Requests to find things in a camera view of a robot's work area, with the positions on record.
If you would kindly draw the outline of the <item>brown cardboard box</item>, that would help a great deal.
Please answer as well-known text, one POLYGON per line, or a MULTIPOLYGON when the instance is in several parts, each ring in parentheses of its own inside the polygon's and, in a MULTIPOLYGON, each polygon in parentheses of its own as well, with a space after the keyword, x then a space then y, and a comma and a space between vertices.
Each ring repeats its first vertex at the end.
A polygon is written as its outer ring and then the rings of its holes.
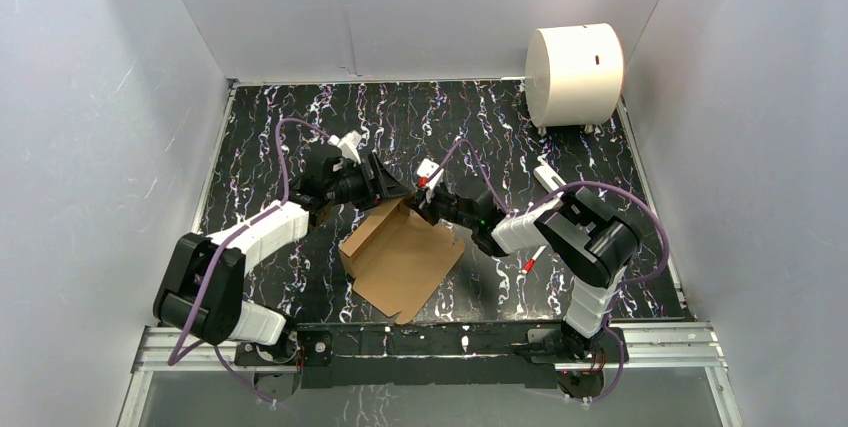
POLYGON ((353 291, 397 324, 413 321, 464 251, 449 228, 401 199, 373 209, 339 246, 353 291))

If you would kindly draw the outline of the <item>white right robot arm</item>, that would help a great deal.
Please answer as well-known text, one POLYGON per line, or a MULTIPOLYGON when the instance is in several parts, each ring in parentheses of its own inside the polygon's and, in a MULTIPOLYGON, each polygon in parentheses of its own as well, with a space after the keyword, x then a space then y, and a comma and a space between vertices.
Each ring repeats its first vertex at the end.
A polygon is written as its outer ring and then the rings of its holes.
POLYGON ((642 241, 639 229, 589 192, 590 187, 613 189, 600 182, 573 182, 520 214, 507 214, 489 192, 463 197, 443 186, 432 193, 420 188, 404 204, 431 225, 445 221, 470 230, 475 245, 490 257, 540 246, 556 253, 575 277, 565 314, 564 350, 587 361, 603 346, 604 316, 642 241))

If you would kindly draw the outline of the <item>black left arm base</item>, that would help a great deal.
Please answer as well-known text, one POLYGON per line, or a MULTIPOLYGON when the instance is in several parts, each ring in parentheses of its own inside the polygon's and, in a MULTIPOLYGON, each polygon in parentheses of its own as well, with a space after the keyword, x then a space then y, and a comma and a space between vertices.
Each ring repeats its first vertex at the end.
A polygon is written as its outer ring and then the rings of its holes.
POLYGON ((234 363, 248 373, 255 390, 279 406, 297 392, 307 374, 325 374, 332 362, 333 341, 329 330, 315 329, 285 331, 272 346, 239 341, 234 363))

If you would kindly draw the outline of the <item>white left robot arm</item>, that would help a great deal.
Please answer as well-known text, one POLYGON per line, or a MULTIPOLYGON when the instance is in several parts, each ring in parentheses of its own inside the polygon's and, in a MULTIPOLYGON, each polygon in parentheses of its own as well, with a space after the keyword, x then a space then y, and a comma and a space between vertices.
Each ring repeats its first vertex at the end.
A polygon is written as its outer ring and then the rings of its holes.
POLYGON ((250 342, 275 363, 294 358, 297 334, 287 329, 284 314, 244 300, 245 276, 306 237, 334 206, 367 211, 410 191, 376 153, 356 161, 336 147, 311 156, 286 187, 283 199, 237 225, 209 235, 190 232, 177 241, 154 299, 157 320, 210 345, 250 342))

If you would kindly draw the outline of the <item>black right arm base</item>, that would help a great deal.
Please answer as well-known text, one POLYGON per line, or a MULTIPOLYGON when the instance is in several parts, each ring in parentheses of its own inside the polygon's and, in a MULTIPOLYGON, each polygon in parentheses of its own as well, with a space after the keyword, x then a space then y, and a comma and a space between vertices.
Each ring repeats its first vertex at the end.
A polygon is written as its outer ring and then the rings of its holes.
POLYGON ((585 402, 604 398, 629 360, 622 329, 605 326, 583 337, 565 322, 557 328, 529 329, 515 353, 535 364, 572 364, 560 371, 558 388, 566 397, 585 402))

